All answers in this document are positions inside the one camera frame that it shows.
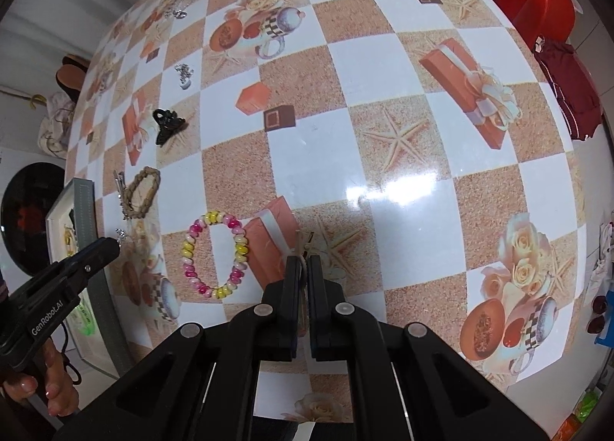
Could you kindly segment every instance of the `table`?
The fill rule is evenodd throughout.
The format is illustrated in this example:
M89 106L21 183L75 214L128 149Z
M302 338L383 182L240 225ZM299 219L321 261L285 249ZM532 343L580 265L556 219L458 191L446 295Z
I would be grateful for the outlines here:
M193 70L186 89L181 64ZM162 147L158 108L187 121ZM129 183L144 166L160 170L160 189L145 219L127 222L113 171ZM140 0L92 60L73 176L95 183L99 234L134 240L108 279L138 359L178 325L259 302L275 237L250 222L259 211L312 232L310 252L349 301L395 325L422 321L502 391L560 358L576 331L578 160L492 0ZM180 254L212 209L254 228L243 283L222 300L194 290ZM294 246L273 244L278 264ZM226 282L233 246L224 224L200 234L204 283ZM315 362L301 338L292 363L261 365L255 413L349 421L345 364Z

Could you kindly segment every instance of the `beaded bracelet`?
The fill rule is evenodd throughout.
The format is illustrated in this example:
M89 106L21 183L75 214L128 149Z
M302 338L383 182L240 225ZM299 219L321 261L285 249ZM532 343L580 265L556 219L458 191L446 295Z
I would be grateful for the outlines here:
M205 284L194 268L194 247L198 235L207 227L216 223L224 223L234 235L234 265L230 272L230 277L222 286L209 287ZM248 239L245 238L245 230L241 222L232 214L225 212L210 211L207 214L198 218L188 229L185 234L185 241L181 246L181 255L183 256L183 271L185 276L190 281L190 284L200 293L205 299L223 299L229 296L236 290L237 285L241 283L241 279L245 275L245 270L248 269L246 264Z

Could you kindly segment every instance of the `checkered tablecloth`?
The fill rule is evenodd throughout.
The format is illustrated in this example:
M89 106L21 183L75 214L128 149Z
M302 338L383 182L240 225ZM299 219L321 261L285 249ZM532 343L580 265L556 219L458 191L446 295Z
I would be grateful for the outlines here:
M159 302L128 297L125 260L111 266L137 357L177 325L219 324L259 302L249 270L232 296L203 299L183 276L179 248L209 209L247 220L277 196L315 232L327 274L352 303L399 326L422 321L459 352L465 318L484 299L509 303L503 285L530 295L549 282L558 315L530 366L514 376L472 363L505 390L561 357L575 330L586 258L578 161L550 87L492 0L187 0L186 18L165 16L178 6L140 0L103 38L66 165L67 182L95 183L99 234L129 230L137 273L165 275L182 302L176 322L160 319ZM279 33L277 19L268 32L262 24L281 8L293 9L295 21L283 48L254 38ZM244 31L226 44L220 27L233 20ZM515 96L521 117L499 150L419 63L449 38ZM194 71L185 90L175 70L181 63ZM254 105L262 90L265 106ZM294 110L286 127L265 127L263 111L283 105ZM188 122L163 147L150 117L157 108ZM137 117L126 125L128 112ZM146 165L161 171L160 189L145 220L128 224L113 171L129 183ZM224 225L206 230L195 255L202 279L225 283L232 252ZM301 339L292 363L262 364L256 415L351 418L345 364L316 363L308 347Z

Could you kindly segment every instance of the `finger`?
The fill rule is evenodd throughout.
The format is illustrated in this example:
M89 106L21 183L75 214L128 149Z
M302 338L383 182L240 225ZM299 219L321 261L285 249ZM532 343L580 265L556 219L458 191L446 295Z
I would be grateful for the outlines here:
M17 403L32 396L37 386L36 379L26 374L12 374L3 384L8 397Z
M71 402L74 400L73 396L76 392L77 391L73 387L73 379L71 379L68 374L64 374L61 391L54 399L50 399L47 403L49 415L55 416L67 411Z
M67 375L64 370L64 364L61 354L56 351L51 340L47 340L43 346L45 355L45 365L47 372L45 373L45 396L47 399L54 399L60 393L64 385L64 376Z
M68 406L60 412L59 416L64 417L70 415L74 413L77 408L79 408L79 392L75 388L72 388L71 399L68 402Z

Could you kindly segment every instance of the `silver rivet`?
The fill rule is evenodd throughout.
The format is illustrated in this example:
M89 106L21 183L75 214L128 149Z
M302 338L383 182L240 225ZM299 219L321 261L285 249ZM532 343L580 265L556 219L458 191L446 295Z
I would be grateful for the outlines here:
M200 334L200 327L195 323L186 323L181 328L181 335L184 336L186 339L196 337L198 334Z
M424 337L426 336L427 329L421 323L414 322L409 324L409 327L407 327L407 331L411 336Z
M258 316L269 316L272 313L272 306L268 304L259 304L254 306L254 313Z
M354 305L349 302L340 302L337 306L335 306L335 311L339 314L352 314L354 312Z

